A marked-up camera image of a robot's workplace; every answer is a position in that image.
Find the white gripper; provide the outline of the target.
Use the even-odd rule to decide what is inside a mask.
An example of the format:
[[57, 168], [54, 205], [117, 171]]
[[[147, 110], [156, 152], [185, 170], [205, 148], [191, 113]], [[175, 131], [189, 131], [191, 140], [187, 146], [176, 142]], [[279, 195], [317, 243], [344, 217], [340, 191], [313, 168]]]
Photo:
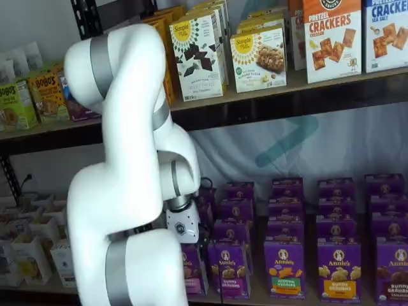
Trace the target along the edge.
[[200, 254], [207, 255], [211, 229], [200, 223], [198, 210], [194, 203], [179, 212], [167, 210], [166, 226], [175, 234], [179, 243], [195, 244], [198, 242]]

